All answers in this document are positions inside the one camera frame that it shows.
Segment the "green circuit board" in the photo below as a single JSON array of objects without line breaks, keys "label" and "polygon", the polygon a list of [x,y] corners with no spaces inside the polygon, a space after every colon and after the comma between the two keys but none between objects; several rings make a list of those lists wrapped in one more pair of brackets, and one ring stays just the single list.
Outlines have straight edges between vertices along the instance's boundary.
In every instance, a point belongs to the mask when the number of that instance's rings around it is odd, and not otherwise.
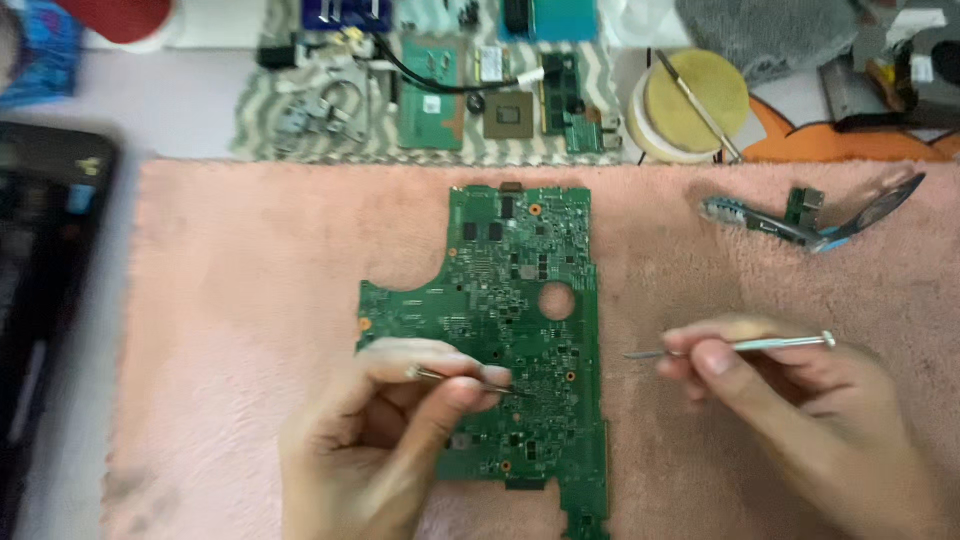
[{"label": "green circuit board", "polygon": [[[438,478],[501,480],[523,490],[555,478],[566,536],[574,540],[610,537],[589,216],[585,188],[451,189],[440,274],[409,292],[361,282],[357,344],[384,336],[439,339],[510,368],[516,390],[528,396],[504,396],[495,409],[465,418]],[[551,282],[572,289],[576,305],[564,320],[540,311],[540,291]]]}]

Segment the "red object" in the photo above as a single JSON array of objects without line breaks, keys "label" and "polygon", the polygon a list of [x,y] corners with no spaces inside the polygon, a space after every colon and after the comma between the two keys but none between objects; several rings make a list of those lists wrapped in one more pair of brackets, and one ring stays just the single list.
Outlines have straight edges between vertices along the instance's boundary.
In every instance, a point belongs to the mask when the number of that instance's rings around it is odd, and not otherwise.
[{"label": "red object", "polygon": [[55,0],[85,27],[114,43],[135,43],[159,30],[174,0]]}]

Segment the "yellow sponge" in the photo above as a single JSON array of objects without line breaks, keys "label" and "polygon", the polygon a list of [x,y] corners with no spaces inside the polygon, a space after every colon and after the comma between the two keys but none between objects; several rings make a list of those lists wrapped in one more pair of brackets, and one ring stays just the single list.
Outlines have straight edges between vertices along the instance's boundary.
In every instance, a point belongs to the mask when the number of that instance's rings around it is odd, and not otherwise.
[{"label": "yellow sponge", "polygon": [[[697,49],[671,56],[670,63],[724,133],[733,136],[743,127],[750,112],[750,93],[733,64],[720,55]],[[662,64],[653,67],[644,103],[654,129],[670,144],[695,153],[720,149],[720,140]]]}]

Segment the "cable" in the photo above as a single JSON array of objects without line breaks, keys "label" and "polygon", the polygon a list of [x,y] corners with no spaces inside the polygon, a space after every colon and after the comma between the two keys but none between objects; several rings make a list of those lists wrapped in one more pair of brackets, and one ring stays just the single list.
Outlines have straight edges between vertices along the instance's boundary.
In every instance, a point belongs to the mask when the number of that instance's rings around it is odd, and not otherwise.
[{"label": "cable", "polygon": [[394,52],[390,50],[390,43],[383,38],[380,34],[373,34],[373,40],[376,41],[376,44],[380,46],[380,51],[383,53],[383,56],[387,57],[387,60],[390,61],[393,65],[396,66],[407,78],[413,79],[415,82],[419,83],[421,86],[426,86],[432,91],[441,94],[466,94],[470,92],[483,92],[488,90],[498,90],[500,88],[509,88],[512,86],[519,86],[521,84],[530,83],[542,79],[543,77],[543,68],[540,68],[529,73],[524,73],[519,77],[511,79],[510,81],[504,81],[502,83],[493,83],[490,85],[482,86],[448,86],[441,85],[440,83],[422,77],[417,73],[414,73],[412,69],[404,65],[400,59],[394,55]]}]

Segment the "round hole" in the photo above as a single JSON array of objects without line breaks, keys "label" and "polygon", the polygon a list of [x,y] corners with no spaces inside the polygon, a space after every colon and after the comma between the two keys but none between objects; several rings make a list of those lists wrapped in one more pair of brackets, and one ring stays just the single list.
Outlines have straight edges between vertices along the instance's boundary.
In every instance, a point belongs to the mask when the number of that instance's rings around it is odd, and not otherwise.
[{"label": "round hole", "polygon": [[551,321],[563,321],[576,306],[573,289],[566,283],[550,282],[540,290],[540,313]]}]

